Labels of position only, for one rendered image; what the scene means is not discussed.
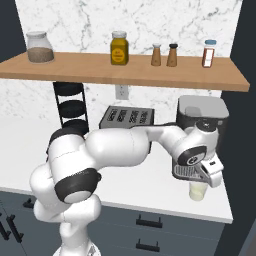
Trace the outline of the yellow jar with grey lid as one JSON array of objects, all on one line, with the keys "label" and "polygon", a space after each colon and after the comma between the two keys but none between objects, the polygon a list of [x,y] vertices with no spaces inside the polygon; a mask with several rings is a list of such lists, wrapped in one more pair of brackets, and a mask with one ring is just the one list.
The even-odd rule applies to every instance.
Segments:
[{"label": "yellow jar with grey lid", "polygon": [[129,61],[129,43],[125,31],[113,31],[110,44],[111,64],[126,65]]}]

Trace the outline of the brown shaker with black cap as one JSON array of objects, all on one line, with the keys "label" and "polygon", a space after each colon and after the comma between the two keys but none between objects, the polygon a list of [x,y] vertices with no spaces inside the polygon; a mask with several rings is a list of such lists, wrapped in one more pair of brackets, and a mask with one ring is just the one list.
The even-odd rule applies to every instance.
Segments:
[{"label": "brown shaker with black cap", "polygon": [[168,58],[167,58],[166,65],[168,67],[176,67],[177,66],[177,48],[178,48],[178,45],[176,43],[174,43],[174,44],[170,44],[169,47],[170,47],[170,49],[169,49],[169,55],[168,55]]}]

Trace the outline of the brown shaker with white cap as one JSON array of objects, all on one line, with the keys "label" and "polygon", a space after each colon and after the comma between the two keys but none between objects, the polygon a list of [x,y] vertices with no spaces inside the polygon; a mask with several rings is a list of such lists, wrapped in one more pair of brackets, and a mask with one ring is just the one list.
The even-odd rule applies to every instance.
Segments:
[{"label": "brown shaker with white cap", "polygon": [[161,45],[158,43],[153,44],[153,53],[152,53],[152,58],[151,58],[152,66],[160,66],[161,65],[160,47],[161,47]]}]

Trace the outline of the dark blue tall cabinet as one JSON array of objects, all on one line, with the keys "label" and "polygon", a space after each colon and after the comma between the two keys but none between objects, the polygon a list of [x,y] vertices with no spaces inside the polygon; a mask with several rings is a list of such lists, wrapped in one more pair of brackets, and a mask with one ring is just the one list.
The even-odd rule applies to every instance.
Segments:
[{"label": "dark blue tall cabinet", "polygon": [[250,88],[224,92],[230,112],[221,145],[233,222],[224,227],[214,256],[241,256],[256,221],[256,0],[243,0],[231,51]]}]

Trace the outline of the grey and black coffee machine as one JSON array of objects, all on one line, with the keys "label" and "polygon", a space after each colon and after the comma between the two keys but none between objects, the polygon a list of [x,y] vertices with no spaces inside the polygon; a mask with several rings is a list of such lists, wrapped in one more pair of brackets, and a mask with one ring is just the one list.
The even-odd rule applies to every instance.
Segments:
[{"label": "grey and black coffee machine", "polygon": [[[176,122],[186,132],[190,133],[195,123],[201,119],[213,121],[218,129],[216,153],[225,134],[229,111],[223,99],[210,96],[184,95],[178,99]],[[180,166],[172,161],[172,174],[176,179],[207,183],[201,170],[202,163],[194,166]]]}]

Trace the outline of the grey and black toaster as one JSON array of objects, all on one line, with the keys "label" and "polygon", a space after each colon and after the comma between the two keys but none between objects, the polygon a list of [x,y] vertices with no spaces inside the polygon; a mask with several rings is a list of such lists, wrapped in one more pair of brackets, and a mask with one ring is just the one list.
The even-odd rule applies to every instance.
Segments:
[{"label": "grey and black toaster", "polygon": [[109,106],[99,128],[131,128],[154,124],[155,110],[151,108]]}]

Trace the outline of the spice bottle with blue cap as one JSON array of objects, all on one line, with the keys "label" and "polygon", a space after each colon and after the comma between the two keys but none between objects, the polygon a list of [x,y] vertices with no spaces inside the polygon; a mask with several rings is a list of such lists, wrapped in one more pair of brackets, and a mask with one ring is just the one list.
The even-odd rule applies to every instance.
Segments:
[{"label": "spice bottle with blue cap", "polygon": [[212,66],[216,44],[217,41],[213,39],[208,39],[205,41],[202,58],[202,66],[204,68],[210,68]]}]

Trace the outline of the wooden wall shelf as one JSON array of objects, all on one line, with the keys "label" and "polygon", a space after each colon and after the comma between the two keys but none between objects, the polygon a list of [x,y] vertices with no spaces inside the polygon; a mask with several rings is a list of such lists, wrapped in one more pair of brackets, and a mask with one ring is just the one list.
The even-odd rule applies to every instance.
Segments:
[{"label": "wooden wall shelf", "polygon": [[116,66],[107,54],[57,52],[53,62],[33,64],[22,53],[0,63],[0,78],[239,92],[250,87],[232,60],[222,57],[204,68],[199,57],[189,56],[180,56],[175,67],[154,67],[149,55],[132,55],[127,65]]}]

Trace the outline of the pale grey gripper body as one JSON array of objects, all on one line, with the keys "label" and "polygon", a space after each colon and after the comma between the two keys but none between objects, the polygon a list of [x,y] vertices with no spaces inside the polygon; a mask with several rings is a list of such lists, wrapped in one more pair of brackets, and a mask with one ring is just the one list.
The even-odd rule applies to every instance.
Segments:
[{"label": "pale grey gripper body", "polygon": [[201,165],[202,174],[205,181],[212,187],[218,187],[222,181],[223,165],[219,163],[209,163]]}]

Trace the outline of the glass of lemonade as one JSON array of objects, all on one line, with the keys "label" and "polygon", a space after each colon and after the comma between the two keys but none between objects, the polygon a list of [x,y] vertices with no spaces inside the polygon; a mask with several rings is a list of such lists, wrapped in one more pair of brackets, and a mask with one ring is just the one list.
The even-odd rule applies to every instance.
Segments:
[{"label": "glass of lemonade", "polygon": [[201,201],[204,199],[207,191],[208,184],[202,182],[190,182],[189,183],[189,196],[194,201]]}]

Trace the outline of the dark blue cupboard door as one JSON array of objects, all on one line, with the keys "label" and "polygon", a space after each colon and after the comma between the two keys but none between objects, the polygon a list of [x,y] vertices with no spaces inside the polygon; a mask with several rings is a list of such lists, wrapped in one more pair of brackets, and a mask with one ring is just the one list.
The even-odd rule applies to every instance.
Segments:
[{"label": "dark blue cupboard door", "polygon": [[35,216],[15,216],[14,223],[23,233],[20,243],[27,256],[53,256],[61,245],[59,225],[38,221]]},{"label": "dark blue cupboard door", "polygon": [[[11,231],[7,221],[6,221],[6,211],[3,206],[0,204],[0,212],[4,215],[5,223],[7,228]],[[16,241],[14,235],[11,231],[11,235],[8,241],[5,241],[0,235],[0,256],[27,256],[22,245]]]}]

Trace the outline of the white wall socket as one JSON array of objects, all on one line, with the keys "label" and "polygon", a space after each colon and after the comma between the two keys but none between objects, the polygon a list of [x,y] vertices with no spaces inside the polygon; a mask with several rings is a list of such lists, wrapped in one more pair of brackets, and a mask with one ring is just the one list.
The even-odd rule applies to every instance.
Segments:
[{"label": "white wall socket", "polygon": [[116,85],[115,94],[118,100],[128,100],[129,99],[129,86],[128,85]]}]

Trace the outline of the glass jar with brown grains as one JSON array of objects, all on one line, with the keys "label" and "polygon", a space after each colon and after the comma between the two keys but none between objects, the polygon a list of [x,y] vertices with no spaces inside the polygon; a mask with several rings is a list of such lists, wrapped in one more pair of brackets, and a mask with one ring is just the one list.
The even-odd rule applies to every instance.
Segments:
[{"label": "glass jar with brown grains", "polygon": [[27,55],[32,63],[48,63],[54,60],[54,52],[50,44],[47,33],[44,31],[28,32]]}]

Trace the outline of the dark blue drawer front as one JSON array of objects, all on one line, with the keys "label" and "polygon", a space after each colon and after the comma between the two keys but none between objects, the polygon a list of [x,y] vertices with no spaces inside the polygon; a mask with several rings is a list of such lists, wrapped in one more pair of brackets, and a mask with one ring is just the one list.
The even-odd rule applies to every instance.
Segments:
[{"label": "dark blue drawer front", "polygon": [[[136,219],[141,214],[144,220],[157,221],[161,217],[163,227],[152,228],[136,225]],[[192,218],[128,210],[122,208],[103,206],[99,221],[129,227],[145,227],[154,231],[162,231],[177,235],[186,235],[196,238],[219,240],[224,229],[224,224],[219,222],[198,220]]]},{"label": "dark blue drawer front", "polygon": [[0,204],[3,206],[8,216],[34,216],[33,209],[23,207],[23,203],[28,198],[31,198],[32,202],[35,203],[35,197],[31,195],[24,195],[11,192],[0,192]]},{"label": "dark blue drawer front", "polygon": [[[103,222],[90,224],[88,232],[91,240],[98,246],[101,256],[214,256],[218,244],[210,239]],[[160,252],[136,249],[138,239],[151,245],[158,241]]]}]

